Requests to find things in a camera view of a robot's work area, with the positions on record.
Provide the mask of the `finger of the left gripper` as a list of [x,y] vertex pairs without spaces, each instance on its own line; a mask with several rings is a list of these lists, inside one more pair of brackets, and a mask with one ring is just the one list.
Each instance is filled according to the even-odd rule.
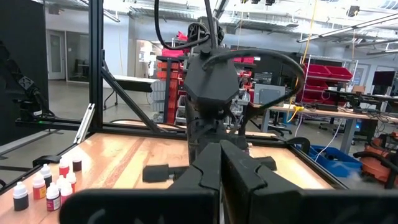
[[277,170],[276,161],[271,156],[257,157],[255,160],[270,170]]
[[188,166],[170,167],[168,164],[145,166],[142,170],[143,182],[165,182],[177,180]]

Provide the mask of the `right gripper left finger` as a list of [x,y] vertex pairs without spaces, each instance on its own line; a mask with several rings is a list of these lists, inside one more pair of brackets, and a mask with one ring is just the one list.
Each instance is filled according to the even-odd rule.
[[211,143],[167,189],[86,189],[62,205],[60,223],[210,224],[220,221],[221,146]]

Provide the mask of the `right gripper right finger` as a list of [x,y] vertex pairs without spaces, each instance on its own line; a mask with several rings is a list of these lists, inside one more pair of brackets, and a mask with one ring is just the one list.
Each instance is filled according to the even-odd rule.
[[221,179],[233,223],[397,224],[395,190],[302,189],[233,143],[220,144]]

